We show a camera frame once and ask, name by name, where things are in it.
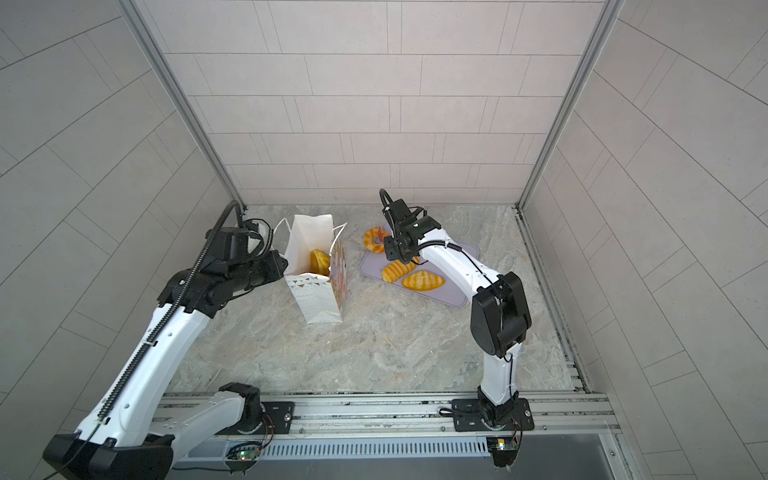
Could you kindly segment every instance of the purple cutting board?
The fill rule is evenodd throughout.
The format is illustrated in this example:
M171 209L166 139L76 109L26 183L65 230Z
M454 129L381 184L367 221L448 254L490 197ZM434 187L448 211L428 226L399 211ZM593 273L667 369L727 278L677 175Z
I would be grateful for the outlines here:
M389 229L389 226L384 226L382 227L382 229L386 230L389 233L392 232ZM463 243L458 241L456 242L456 244L459 245L464 250L466 250L466 252L472 255L474 258L479 259L480 249L477 247L477 245L472 245L471 243ZM391 262L386 259L386 255L384 253L368 252L362 258L362 262L360 262L360 273L362 273L365 276L369 276L374 280L378 280L379 282L386 283L384 280L382 280L382 270L384 269L385 266L389 265L390 263ZM416 292L414 290L405 288L402 285L402 279L406 278L406 276L410 275L411 273L418 272L420 270L426 270L428 272L434 273L435 275L439 275L443 277L445 279L445 283L434 290L427 290L426 292ZM464 295L464 292L462 292L462 290L458 288L458 285L453 283L453 280L450 280L448 276L445 275L442 272L442 270L440 270L438 267L432 264L432 262L428 262L426 265L419 265L411 273L409 273L408 275L405 275L403 278L401 278L400 280L397 280L394 283L390 283L390 285L397 286L398 288L402 288L403 290L408 290L411 293L425 296L427 298L431 298L432 300L438 301L440 303L444 303L445 305L448 305L448 306L454 306L456 308L463 306L467 302L467 297Z

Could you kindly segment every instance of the white paper bag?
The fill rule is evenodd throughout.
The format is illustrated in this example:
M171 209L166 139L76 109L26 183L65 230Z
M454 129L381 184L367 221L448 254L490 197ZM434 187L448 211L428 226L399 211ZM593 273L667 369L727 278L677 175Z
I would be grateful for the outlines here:
M346 260L338 241L344 226L333 227L332 215L294 215L285 258L285 279L307 323L341 322L346 296ZM310 273L310 252L321 250L331 258L330 275Z

